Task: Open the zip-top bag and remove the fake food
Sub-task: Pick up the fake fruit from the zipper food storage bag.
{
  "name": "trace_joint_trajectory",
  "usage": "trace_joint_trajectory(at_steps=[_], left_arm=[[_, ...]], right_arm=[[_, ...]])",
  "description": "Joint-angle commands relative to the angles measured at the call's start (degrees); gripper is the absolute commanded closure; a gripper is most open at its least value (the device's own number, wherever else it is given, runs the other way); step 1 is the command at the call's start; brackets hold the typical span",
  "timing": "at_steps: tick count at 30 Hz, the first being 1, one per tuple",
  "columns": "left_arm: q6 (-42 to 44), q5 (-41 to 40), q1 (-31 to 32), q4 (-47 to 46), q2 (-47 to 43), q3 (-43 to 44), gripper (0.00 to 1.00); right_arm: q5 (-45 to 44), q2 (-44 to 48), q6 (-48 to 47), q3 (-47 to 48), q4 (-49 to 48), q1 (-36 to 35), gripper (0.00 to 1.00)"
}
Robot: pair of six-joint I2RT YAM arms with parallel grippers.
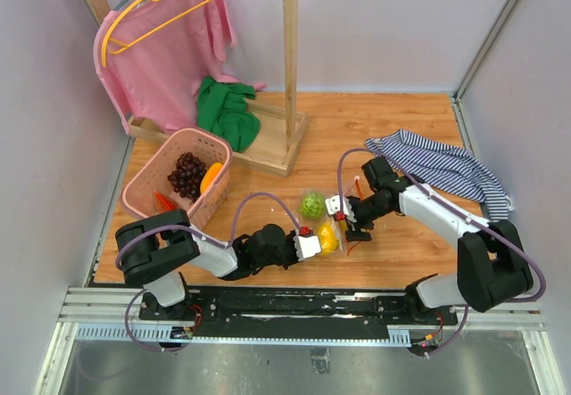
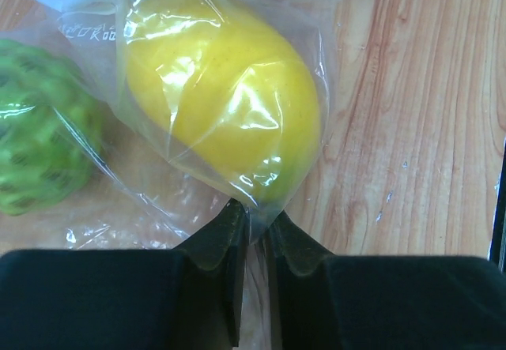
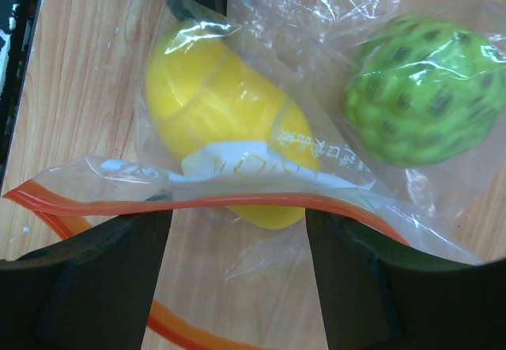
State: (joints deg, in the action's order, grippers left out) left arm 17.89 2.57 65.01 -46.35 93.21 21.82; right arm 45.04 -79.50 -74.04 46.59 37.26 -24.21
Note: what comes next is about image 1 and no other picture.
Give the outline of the yellow fake lemon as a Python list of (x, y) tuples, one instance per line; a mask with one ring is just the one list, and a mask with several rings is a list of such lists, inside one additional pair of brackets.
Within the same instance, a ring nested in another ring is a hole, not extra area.
[(334, 221), (324, 221), (318, 228), (317, 236), (322, 255), (329, 255), (338, 250), (340, 241)]

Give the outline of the clear zip top bag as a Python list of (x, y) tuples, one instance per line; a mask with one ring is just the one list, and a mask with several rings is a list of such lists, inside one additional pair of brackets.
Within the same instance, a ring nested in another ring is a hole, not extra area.
[[(297, 217), (297, 220), (298, 220), (300, 227), (302, 228), (302, 231), (303, 231), (303, 235), (301, 235), (301, 236), (317, 235), (317, 231), (318, 231), (319, 226), (324, 221), (332, 220), (335, 222), (336, 228), (338, 230), (338, 236), (339, 236), (339, 241), (340, 241), (339, 248), (337, 251), (335, 251), (329, 255), (322, 255), (320, 253), (319, 255), (316, 255), (315, 257), (324, 257), (324, 256), (335, 255), (335, 254), (346, 254), (346, 255), (348, 255), (349, 250), (351, 249), (350, 246), (348, 245), (349, 242), (346, 240), (346, 237), (345, 237), (345, 230), (348, 228), (348, 225), (347, 225), (348, 221), (344, 221), (344, 220), (335, 221), (332, 217), (329, 217), (327, 215), (327, 211), (323, 215), (322, 218), (315, 219), (315, 220), (307, 219), (300, 214), (299, 207), (300, 207), (300, 204), (302, 201), (302, 197), (305, 194), (310, 193), (310, 192), (319, 192), (325, 197), (325, 199), (330, 197), (330, 196), (338, 194), (337, 191), (333, 192), (333, 191), (326, 191), (326, 190), (319, 190), (319, 189), (305, 189), (302, 191), (301, 198), (299, 199), (298, 204), (296, 206), (296, 217)], [(343, 194), (346, 197), (356, 196), (357, 198), (359, 198), (361, 200), (364, 198), (364, 195), (363, 195), (361, 188), (360, 188), (360, 177), (359, 176), (355, 176), (353, 178), (353, 180), (349, 184), (349, 186), (343, 190)]]

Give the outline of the orange yellow fake mango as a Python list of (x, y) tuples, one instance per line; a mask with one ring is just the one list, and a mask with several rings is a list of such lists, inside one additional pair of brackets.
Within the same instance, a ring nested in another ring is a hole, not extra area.
[(219, 174), (222, 167), (223, 167), (223, 164), (221, 162), (216, 162), (216, 163), (212, 164), (206, 170), (205, 174), (203, 175), (201, 184), (200, 184), (200, 193), (204, 193), (209, 188), (210, 184), (213, 182), (213, 180)]

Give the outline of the dark purple fake grapes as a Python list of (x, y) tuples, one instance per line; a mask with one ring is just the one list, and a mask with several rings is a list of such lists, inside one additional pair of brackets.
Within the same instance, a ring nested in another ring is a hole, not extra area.
[(200, 193), (200, 184), (206, 172), (206, 164), (191, 152), (182, 153), (176, 162), (175, 168), (167, 176), (174, 193), (183, 199), (197, 200)]

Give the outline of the fake watermelon slice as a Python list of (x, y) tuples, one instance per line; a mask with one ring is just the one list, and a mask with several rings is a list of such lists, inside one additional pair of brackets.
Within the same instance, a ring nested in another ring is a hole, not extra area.
[(172, 200), (169, 196), (166, 196), (158, 191), (153, 192), (153, 204), (155, 210), (159, 213), (169, 212), (179, 209), (179, 205), (176, 201)]

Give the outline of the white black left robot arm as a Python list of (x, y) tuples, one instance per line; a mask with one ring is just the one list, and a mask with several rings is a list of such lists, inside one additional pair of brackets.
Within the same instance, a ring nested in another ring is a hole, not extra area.
[(189, 264), (225, 281), (258, 274), (265, 267), (287, 269), (300, 261), (296, 232), (268, 224), (231, 243), (215, 240), (190, 223), (182, 210), (144, 218), (115, 233), (116, 261), (125, 284), (151, 294), (169, 318), (179, 320), (191, 308), (178, 269)]

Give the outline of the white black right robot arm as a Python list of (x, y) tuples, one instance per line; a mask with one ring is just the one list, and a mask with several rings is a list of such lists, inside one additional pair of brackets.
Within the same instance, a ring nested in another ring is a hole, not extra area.
[(426, 276), (407, 286), (403, 304), (410, 321), (423, 324), (444, 306), (464, 305), (484, 313), (533, 289), (531, 266), (512, 223), (463, 210), (419, 178), (397, 174), (384, 157), (361, 169), (372, 195), (343, 196), (333, 213), (347, 225), (348, 241), (370, 241), (377, 219), (399, 213), (430, 228), (457, 252), (455, 274)]

